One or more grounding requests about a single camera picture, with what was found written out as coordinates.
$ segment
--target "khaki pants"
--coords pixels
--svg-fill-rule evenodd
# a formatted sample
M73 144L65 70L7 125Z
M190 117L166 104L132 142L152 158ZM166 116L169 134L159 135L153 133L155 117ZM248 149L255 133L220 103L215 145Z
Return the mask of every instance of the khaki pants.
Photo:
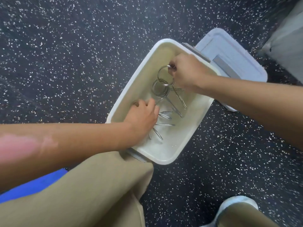
M0 226L144 227L138 200L152 173L127 154L97 154L43 191L0 204Z

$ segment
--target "metal ring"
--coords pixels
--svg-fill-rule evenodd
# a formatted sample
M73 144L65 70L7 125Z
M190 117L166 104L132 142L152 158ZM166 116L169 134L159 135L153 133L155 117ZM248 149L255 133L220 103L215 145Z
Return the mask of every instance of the metal ring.
M164 86L170 86L170 85L172 85L172 84L175 83L174 79L172 80L172 82L171 82L170 84L169 84L169 83L163 84L163 83L161 82L161 79L159 78L159 73L160 73L160 71L161 71L163 68L166 68L166 67L174 68L174 67L172 67L172 66L170 66L170 65L162 66L162 67L159 69L159 71L158 71L157 79L158 79L158 81L159 81L162 85L164 85Z

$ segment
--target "forearm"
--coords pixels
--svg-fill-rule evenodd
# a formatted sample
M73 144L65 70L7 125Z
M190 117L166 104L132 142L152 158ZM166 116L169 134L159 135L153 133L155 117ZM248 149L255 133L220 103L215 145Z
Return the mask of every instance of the forearm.
M303 149L303 87L221 76L198 83L195 92L226 103Z
M0 191L135 144L127 123L0 125Z

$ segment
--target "black floor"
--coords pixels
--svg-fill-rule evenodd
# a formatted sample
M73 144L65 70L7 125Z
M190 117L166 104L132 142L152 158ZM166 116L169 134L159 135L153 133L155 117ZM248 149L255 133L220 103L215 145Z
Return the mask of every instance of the black floor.
M226 30L267 70L299 84L259 52L296 0L1 0L0 122L105 122L162 38L195 45ZM199 226L234 195L281 226L301 226L302 155L214 102L175 162L154 166L141 199L146 226Z

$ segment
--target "white plastic bin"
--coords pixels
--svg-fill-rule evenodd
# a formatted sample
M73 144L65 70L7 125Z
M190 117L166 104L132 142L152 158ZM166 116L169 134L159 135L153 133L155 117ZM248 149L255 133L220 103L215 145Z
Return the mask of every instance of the white plastic bin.
M157 79L158 70L161 66L168 65L169 61L180 53L194 54L174 40L163 39L158 41L123 89L109 113L106 122L122 122L131 104L135 100L147 100L150 97L158 100L159 98L151 92L152 84ZM217 75L220 75L216 68L202 58L196 57L200 62L212 68ZM161 117L158 118L159 123L173 123L176 125L174 127L155 126L155 129L161 134L164 140L160 140L156 134L151 131L152 140L146 139L139 146L133 147L134 150L157 164L169 164L178 157L213 102L213 99L210 97L190 92L182 92L181 96L187 105L187 110L184 110L173 91L169 94L170 100L181 111L183 118L180 118L178 115L173 115L172 120ZM172 110L166 100L162 100L159 106L160 111Z

